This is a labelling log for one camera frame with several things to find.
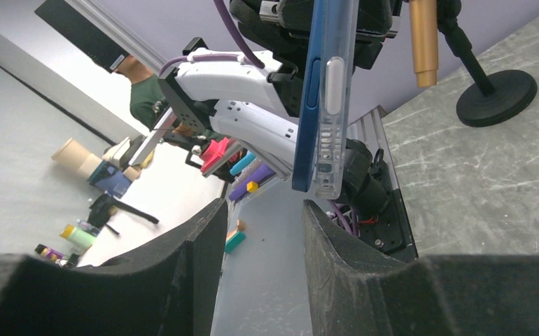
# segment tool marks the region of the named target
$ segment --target gray table surface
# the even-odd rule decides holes
[[[499,125],[466,127],[455,104],[472,81],[460,69],[384,119],[422,256],[539,254],[539,18],[479,60],[488,74],[529,72],[533,103]]]
[[[480,59],[539,85],[539,18]],[[516,118],[473,129],[455,115],[469,84],[458,71],[385,118],[419,253],[539,253],[539,93]],[[212,336],[312,334],[301,222],[314,197],[290,186],[270,182],[233,209],[230,229],[242,219],[247,239],[225,259]]]

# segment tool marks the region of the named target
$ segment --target white button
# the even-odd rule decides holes
[[[327,62],[325,70],[325,109],[331,115],[342,111],[346,85],[346,62],[334,57]]]

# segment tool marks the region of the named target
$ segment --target gray floor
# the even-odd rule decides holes
[[[479,57],[491,74],[529,72],[539,87],[539,18]],[[464,126],[460,70],[388,115],[385,129],[420,254],[539,254],[539,91],[517,117]]]

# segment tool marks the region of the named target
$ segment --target round black base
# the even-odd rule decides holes
[[[484,96],[476,84],[470,86],[457,101],[457,116],[471,127],[499,124],[523,111],[536,97],[538,84],[520,70],[505,70],[488,76],[496,91]]]

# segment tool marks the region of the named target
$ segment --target black stand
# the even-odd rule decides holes
[[[453,55],[461,59],[475,84],[457,101],[459,120],[471,127],[501,123],[523,111],[536,97],[538,85],[520,70],[506,70],[487,76],[472,52],[466,33],[457,25],[460,0],[438,1],[438,29],[444,34]]]

